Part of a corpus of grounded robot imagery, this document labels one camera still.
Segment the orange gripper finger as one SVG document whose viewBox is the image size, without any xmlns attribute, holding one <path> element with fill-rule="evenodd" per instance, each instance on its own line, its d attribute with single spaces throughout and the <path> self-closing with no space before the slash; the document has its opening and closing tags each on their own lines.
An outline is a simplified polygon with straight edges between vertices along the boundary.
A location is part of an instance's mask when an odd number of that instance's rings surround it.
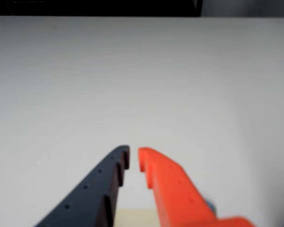
<svg viewBox="0 0 284 227">
<path fill-rule="evenodd" d="M 140 171 L 153 191 L 163 227 L 251 227 L 242 217 L 217 218 L 184 169 L 166 155 L 138 148 Z"/>
</svg>

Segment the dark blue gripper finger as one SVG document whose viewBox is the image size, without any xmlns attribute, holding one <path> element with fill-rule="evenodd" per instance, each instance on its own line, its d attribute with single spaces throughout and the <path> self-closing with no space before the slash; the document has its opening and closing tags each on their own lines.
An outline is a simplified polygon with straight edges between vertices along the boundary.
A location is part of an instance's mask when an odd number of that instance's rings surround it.
<svg viewBox="0 0 284 227">
<path fill-rule="evenodd" d="M 37 226 L 112 227 L 129 162 L 128 145 L 112 150 Z"/>
</svg>

